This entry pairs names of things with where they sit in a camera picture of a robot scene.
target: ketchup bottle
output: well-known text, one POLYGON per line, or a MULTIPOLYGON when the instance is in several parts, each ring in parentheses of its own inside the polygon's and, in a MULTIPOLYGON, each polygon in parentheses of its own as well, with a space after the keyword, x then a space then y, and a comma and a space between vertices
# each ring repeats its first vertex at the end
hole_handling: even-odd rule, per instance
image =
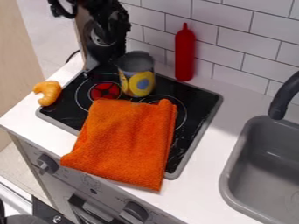
POLYGON ((187 23, 176 36, 176 78, 189 81, 194 74, 195 34, 188 29, 187 23))

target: black stovetop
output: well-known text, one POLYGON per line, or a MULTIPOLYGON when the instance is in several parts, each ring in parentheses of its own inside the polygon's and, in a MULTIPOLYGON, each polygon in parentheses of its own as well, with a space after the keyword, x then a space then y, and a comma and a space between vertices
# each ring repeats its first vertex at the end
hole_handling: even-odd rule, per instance
POLYGON ((59 99, 53 105, 43 107, 38 112, 38 116, 62 128, 67 126, 66 130, 73 128, 79 131, 87 118, 87 111, 93 100, 99 97, 148 103, 166 98, 177 104, 175 136, 165 175, 166 178, 167 174, 172 175, 171 179, 177 178, 184 169, 184 165, 208 126, 206 124, 212 120, 222 102, 217 94, 159 74, 156 75, 156 88, 151 95, 144 98, 131 98, 122 94, 117 69, 110 66, 94 69, 88 78, 83 72, 79 74, 64 87, 59 99))

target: orange towel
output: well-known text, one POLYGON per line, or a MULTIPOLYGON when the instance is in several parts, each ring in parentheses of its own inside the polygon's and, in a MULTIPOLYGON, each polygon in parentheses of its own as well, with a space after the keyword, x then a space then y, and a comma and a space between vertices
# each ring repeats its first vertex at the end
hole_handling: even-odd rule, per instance
POLYGON ((61 164, 159 191, 170 152, 177 106, 99 99, 61 164))

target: gray faucet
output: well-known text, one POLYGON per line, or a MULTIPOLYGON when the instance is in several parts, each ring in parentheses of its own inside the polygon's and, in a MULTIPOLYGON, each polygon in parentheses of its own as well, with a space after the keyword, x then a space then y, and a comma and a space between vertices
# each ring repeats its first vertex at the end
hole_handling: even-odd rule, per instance
POLYGON ((293 74, 278 90, 270 104, 268 115, 274 120, 281 120, 288 109, 289 102, 299 92, 299 72, 293 74))

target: white tile wall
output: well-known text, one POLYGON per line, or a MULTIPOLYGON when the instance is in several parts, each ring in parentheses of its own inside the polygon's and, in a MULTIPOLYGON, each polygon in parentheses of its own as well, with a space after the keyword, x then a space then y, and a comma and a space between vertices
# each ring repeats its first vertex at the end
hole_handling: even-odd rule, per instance
POLYGON ((299 21, 255 12, 251 33, 299 44, 299 21))
POLYGON ((240 69, 243 53, 235 52, 216 45, 203 42, 197 43, 196 56, 202 60, 208 60, 216 64, 240 69))
POLYGON ((214 45, 216 44, 218 26, 213 24, 201 23, 188 18, 166 15, 167 32, 177 34, 180 30, 183 29, 184 23, 187 23, 188 28, 195 33, 197 40, 201 40, 214 45))
POLYGON ((143 27, 139 24, 132 24, 131 32, 128 33, 127 37, 143 41, 143 27))
POLYGON ((223 0, 224 4, 287 17, 293 0, 223 0))
POLYGON ((299 67, 299 45, 282 43, 277 60, 299 67))
POLYGON ((290 14, 290 17, 299 19, 299 0, 294 0, 293 10, 290 14))
POLYGON ((274 60, 280 41, 226 28, 219 30, 219 46, 274 60))
POLYGON ((163 64, 165 64, 166 62, 166 58, 165 58, 166 51, 164 49, 153 45, 147 45, 143 42, 139 42, 133 39, 127 39, 127 51, 128 52, 144 51, 149 53, 151 56, 153 56, 153 58, 156 61, 161 62, 163 64))
MULTIPOLYGON (((175 53, 167 51, 167 65, 170 67, 175 66, 175 53)), ((195 60, 195 77, 194 78, 212 78, 212 63, 201 59, 195 60)))
POLYGON ((132 23, 145 25, 158 30, 165 29, 165 15, 162 12, 147 10, 129 4, 122 4, 129 13, 129 20, 132 23))
POLYGON ((299 69, 294 66, 287 66, 269 59, 262 59, 251 55, 246 55, 243 71, 257 74, 273 81, 286 81, 299 69))
POLYGON ((170 67, 175 35, 188 24, 198 40, 195 78, 269 95, 299 70, 299 0, 121 1, 133 23, 128 49, 170 67))
POLYGON ((214 2, 214 3, 221 3, 221 0, 206 0, 206 1, 208 1, 208 2, 214 2))
POLYGON ((144 42, 160 46, 167 50, 175 50, 175 35, 144 27, 144 42))
POLYGON ((121 0, 120 2, 125 4, 141 5, 141 0, 121 0))
POLYGON ((248 75, 246 73, 218 65, 214 67, 213 79, 231 83, 243 88, 248 88, 261 94, 265 93, 268 84, 268 80, 264 78, 248 75))
MULTIPOLYGON (((271 80, 268 86, 267 95, 275 96, 281 86, 282 83, 271 80)), ((291 102, 299 105, 299 94, 295 95, 291 102)))
POLYGON ((247 32, 252 14, 250 10, 242 10, 219 3, 193 0, 192 18, 214 25, 247 32))
POLYGON ((143 7, 181 17, 191 17, 191 0, 142 0, 143 7))

